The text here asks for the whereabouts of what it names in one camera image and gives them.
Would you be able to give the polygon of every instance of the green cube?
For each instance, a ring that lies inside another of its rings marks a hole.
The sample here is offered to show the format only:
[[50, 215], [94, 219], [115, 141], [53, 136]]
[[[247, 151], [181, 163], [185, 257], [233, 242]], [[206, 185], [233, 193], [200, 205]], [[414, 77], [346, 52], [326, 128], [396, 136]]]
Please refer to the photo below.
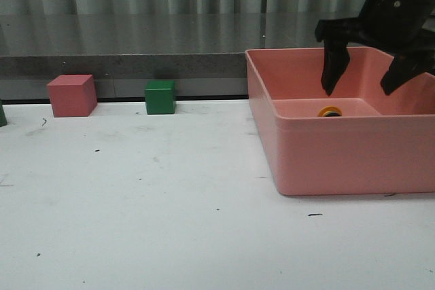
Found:
[[7, 125], [7, 120], [6, 120], [5, 112], [3, 110], [3, 103], [0, 100], [0, 127], [6, 125]]
[[145, 88], [145, 105], [149, 115], [175, 113], [175, 82], [170, 80], [149, 81]]

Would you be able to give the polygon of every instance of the pink cube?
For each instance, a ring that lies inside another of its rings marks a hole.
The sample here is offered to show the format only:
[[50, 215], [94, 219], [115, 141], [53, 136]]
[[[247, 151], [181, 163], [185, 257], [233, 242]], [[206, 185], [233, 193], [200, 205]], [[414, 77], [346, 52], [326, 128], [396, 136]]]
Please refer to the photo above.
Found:
[[92, 75], [60, 75], [47, 89], [54, 117], [87, 117], [97, 106]]

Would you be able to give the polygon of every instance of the table surface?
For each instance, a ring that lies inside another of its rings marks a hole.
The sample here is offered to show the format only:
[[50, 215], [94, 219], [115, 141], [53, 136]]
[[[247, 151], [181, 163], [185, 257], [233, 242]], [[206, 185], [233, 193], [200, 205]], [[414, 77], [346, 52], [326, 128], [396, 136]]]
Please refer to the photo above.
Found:
[[282, 196], [247, 101], [4, 109], [2, 290], [435, 289], [435, 194]]

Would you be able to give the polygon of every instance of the pink container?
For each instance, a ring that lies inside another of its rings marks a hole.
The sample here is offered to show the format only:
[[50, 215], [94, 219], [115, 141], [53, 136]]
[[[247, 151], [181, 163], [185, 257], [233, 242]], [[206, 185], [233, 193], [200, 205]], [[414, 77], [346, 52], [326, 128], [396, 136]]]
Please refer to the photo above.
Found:
[[[380, 81], [392, 57], [349, 48], [331, 97], [323, 48], [248, 50], [249, 103], [283, 195], [435, 192], [435, 77], [392, 95]], [[342, 117], [318, 117], [332, 105]]]

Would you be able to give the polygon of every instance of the orange ring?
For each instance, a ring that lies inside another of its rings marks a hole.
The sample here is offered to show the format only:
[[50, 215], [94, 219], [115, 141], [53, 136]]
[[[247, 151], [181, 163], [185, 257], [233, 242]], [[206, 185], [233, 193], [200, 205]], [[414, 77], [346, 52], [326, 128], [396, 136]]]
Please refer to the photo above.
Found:
[[343, 115], [343, 112], [341, 112], [340, 108], [334, 107], [332, 105], [324, 107], [322, 110], [319, 111], [318, 117], [328, 117], [331, 113], [336, 113], [339, 116]]

